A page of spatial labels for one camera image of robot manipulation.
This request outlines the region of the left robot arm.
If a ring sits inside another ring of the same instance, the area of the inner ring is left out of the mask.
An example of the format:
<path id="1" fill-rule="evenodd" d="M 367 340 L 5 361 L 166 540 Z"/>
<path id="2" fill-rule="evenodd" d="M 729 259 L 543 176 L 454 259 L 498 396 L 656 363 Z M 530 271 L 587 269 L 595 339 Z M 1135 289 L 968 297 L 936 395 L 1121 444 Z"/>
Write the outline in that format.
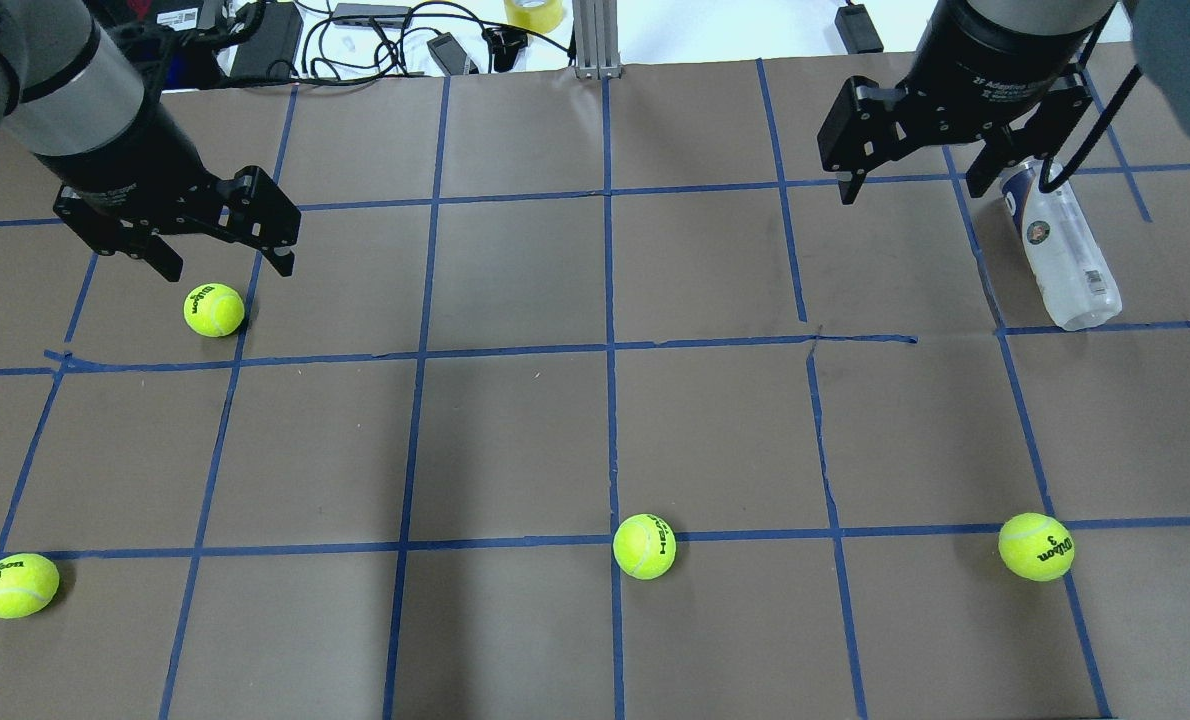
<path id="1" fill-rule="evenodd" d="M 0 1 L 0 131 L 60 179 L 54 213 L 92 252 L 142 261 L 176 282 L 167 237 L 206 234 L 293 273 L 301 211 L 259 167 L 209 173 L 161 95 L 219 77 L 215 54 L 240 29 L 130 23 L 106 29 L 83 1 Z"/>

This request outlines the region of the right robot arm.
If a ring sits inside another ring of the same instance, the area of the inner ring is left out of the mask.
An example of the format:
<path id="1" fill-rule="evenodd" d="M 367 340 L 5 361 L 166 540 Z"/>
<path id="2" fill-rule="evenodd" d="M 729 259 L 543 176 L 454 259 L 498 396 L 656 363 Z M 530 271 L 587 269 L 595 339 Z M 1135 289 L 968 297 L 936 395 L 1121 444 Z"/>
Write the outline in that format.
<path id="1" fill-rule="evenodd" d="M 938 1 L 906 77 L 884 87 L 852 76 L 816 134 L 822 168 L 843 204 L 889 161 L 931 146 L 979 143 L 966 183 L 981 196 L 1025 159 L 1050 192 L 1084 163 L 1130 90 L 1148 79 L 1190 138 L 1190 1 L 1126 1 L 1134 65 L 1085 140 L 1061 146 L 1092 106 L 1088 61 L 1111 1 Z"/>

